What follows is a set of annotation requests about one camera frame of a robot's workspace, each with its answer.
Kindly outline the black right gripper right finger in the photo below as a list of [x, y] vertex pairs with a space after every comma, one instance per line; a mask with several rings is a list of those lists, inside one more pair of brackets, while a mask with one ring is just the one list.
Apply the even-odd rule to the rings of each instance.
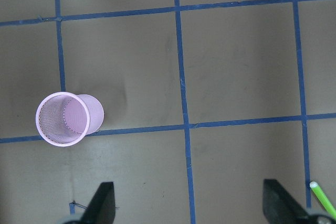
[[276, 179], [263, 181], [263, 214], [268, 223], [309, 223], [306, 210]]

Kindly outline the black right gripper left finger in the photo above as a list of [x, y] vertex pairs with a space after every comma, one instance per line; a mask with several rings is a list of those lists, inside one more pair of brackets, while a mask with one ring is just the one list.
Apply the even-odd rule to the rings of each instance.
[[116, 216], [115, 203], [114, 183], [101, 183], [79, 223], [114, 223]]

